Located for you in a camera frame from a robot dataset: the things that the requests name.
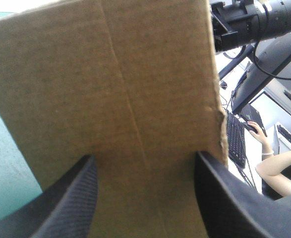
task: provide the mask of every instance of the teal wall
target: teal wall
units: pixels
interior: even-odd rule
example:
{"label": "teal wall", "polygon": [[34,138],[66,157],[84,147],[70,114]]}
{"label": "teal wall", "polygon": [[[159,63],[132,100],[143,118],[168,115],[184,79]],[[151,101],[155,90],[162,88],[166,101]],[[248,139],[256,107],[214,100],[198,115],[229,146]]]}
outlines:
{"label": "teal wall", "polygon": [[[8,14],[0,12],[0,17]],[[0,117],[0,218],[41,193],[39,184]]]}

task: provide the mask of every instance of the hand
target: hand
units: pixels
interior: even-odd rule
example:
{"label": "hand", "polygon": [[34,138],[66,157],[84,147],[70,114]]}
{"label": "hand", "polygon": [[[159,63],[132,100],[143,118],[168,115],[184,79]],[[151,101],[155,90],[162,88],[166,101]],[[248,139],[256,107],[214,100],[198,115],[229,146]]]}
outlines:
{"label": "hand", "polygon": [[263,130],[258,125],[258,123],[254,122],[254,121],[248,121],[248,125],[256,129],[257,133],[255,133],[252,130],[250,130],[249,132],[251,135],[253,135],[253,137],[257,141],[261,142],[262,145],[270,144],[268,138],[265,136],[265,134],[263,133]]}

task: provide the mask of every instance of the person's arm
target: person's arm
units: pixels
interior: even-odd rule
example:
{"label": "person's arm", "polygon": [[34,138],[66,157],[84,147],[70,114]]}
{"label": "person's arm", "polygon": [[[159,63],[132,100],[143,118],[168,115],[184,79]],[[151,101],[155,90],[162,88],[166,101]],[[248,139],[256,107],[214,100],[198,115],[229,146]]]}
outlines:
{"label": "person's arm", "polygon": [[273,154],[271,154],[273,152],[271,144],[268,140],[268,138],[265,136],[265,134],[263,133],[261,127],[253,121],[248,121],[248,125],[252,126],[253,128],[255,128],[257,130],[257,133],[255,133],[254,131],[250,130],[250,134],[257,139],[259,142],[261,142],[262,144],[262,154],[269,154],[269,155],[262,155],[262,160],[265,160],[267,158],[270,158],[273,156]]}
{"label": "person's arm", "polygon": [[[254,138],[262,143],[262,153],[269,153],[272,149],[269,146],[267,137],[262,129],[255,122],[249,122],[258,133],[250,132]],[[280,155],[267,156],[260,164],[256,166],[256,171],[260,177],[276,192],[282,196],[291,195],[291,180],[281,174],[281,171],[291,165],[291,151]]]}

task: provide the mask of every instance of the cardboard box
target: cardboard box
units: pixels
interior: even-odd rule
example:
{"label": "cardboard box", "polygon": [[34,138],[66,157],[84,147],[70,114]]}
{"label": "cardboard box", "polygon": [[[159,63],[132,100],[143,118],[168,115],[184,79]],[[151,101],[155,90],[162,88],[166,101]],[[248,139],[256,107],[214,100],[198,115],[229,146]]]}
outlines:
{"label": "cardboard box", "polygon": [[43,189],[95,155],[89,237],[206,237],[194,152],[226,162],[206,0],[73,0],[0,20],[0,115]]}

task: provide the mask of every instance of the monitor screen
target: monitor screen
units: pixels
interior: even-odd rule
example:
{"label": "monitor screen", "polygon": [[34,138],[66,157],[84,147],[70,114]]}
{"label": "monitor screen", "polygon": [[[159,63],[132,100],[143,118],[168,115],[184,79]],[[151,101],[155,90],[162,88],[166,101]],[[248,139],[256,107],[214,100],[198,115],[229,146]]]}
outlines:
{"label": "monitor screen", "polygon": [[[277,75],[291,62],[291,33],[274,40],[259,56],[261,68]],[[261,72],[254,64],[240,79],[233,92],[232,111],[237,114],[267,85],[273,77]]]}

